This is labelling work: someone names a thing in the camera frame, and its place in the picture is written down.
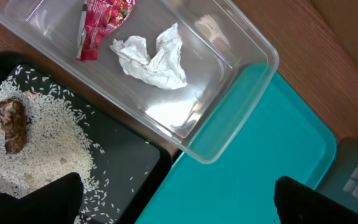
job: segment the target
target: plastic wrapper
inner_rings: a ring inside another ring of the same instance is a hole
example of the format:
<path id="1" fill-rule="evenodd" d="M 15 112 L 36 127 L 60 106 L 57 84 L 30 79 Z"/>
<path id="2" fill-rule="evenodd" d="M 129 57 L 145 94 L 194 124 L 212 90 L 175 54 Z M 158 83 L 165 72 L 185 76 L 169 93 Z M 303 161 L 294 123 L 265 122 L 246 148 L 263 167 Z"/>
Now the plastic wrapper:
<path id="1" fill-rule="evenodd" d="M 98 47 L 133 10 L 137 0 L 87 0 L 84 3 L 78 33 L 79 61 L 98 59 Z"/>

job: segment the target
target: black object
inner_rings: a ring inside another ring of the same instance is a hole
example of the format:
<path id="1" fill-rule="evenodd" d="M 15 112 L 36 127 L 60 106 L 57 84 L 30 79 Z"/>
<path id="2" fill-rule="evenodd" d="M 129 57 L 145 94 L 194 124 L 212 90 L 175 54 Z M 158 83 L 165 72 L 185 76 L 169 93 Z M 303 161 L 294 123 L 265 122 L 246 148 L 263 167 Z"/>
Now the black object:
<path id="1" fill-rule="evenodd" d="M 0 193 L 0 223 L 72 224 L 81 206 L 83 184 L 77 173 L 16 199 Z"/>
<path id="2" fill-rule="evenodd" d="M 274 203 L 281 224 L 357 223 L 358 214 L 305 185 L 281 177 L 275 186 Z"/>
<path id="3" fill-rule="evenodd" d="M 16 75 L 18 65 L 23 69 L 19 75 Z M 30 78 L 25 73 L 29 70 L 32 70 L 29 74 Z M 52 93 L 55 97 L 61 98 L 63 90 L 66 89 L 73 92 L 51 78 L 44 80 L 45 77 L 49 77 L 46 74 L 48 73 L 18 53 L 0 52 L 0 84 L 12 75 L 20 85 L 21 91 L 29 91 L 33 87 L 37 92 L 47 94 L 50 85 L 57 84 L 61 86 L 61 92 L 59 96 L 57 90 L 56 93 Z M 95 180 L 100 181 L 100 190 L 108 193 L 104 200 L 105 205 L 102 207 L 97 204 L 92 205 L 90 202 L 83 203 L 80 211 L 86 207 L 99 207 L 98 216 L 92 217 L 88 223 L 108 223 L 109 218 L 112 218 L 114 223 L 134 223 L 168 174 L 172 166 L 169 153 L 152 143 L 149 144 L 144 138 L 76 94 L 72 97 L 66 93 L 65 97 L 72 102 L 73 109 L 81 109 L 87 114 L 86 122 L 89 126 L 85 121 L 78 125 L 106 152 L 100 153 L 100 148 L 97 147 L 91 149 L 94 163 L 98 167 L 91 171 L 91 175 L 95 176 Z M 109 184 L 105 186 L 106 179 L 109 179 Z M 90 198 L 94 195 L 93 192 L 88 193 L 89 195 L 85 194 L 85 197 Z M 99 213 L 107 213 L 109 218 L 99 217 Z"/>

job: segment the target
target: brown lump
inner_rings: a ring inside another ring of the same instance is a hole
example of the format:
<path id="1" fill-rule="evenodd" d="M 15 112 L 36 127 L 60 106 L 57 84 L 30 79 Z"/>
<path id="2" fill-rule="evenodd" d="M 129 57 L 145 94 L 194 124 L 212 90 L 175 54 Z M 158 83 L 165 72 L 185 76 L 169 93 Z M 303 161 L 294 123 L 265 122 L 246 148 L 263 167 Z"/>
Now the brown lump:
<path id="1" fill-rule="evenodd" d="M 0 123 L 5 131 L 6 153 L 21 152 L 26 142 L 26 123 L 24 107 L 19 99 L 10 98 L 0 102 Z"/>

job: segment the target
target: wooden surface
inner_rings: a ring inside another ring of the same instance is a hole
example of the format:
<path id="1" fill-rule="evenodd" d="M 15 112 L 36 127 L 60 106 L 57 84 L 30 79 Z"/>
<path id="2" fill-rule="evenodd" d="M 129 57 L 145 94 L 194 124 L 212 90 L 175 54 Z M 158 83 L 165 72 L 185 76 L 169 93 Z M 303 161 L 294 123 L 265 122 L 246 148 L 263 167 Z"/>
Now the wooden surface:
<path id="1" fill-rule="evenodd" d="M 311 0 L 311 2 L 358 64 L 358 0 Z"/>
<path id="2" fill-rule="evenodd" d="M 358 138 L 358 66 L 309 0 L 233 0 L 275 46 L 278 71 L 335 134 Z M 177 155 L 161 137 L 97 95 L 0 25 L 0 50 L 14 50 L 48 70 L 115 118 Z"/>

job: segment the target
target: wooden table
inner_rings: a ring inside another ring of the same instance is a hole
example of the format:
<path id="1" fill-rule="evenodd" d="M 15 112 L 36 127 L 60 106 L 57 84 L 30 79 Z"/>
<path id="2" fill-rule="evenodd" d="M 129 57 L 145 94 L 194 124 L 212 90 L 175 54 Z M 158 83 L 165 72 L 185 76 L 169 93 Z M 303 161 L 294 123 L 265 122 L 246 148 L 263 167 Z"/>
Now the wooden table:
<path id="1" fill-rule="evenodd" d="M 339 142 L 358 138 L 358 66 L 309 0 L 234 0 L 275 46 L 278 71 L 326 123 Z M 0 25 L 0 50 L 20 52 L 131 128 L 167 149 L 178 149 L 100 97 Z"/>

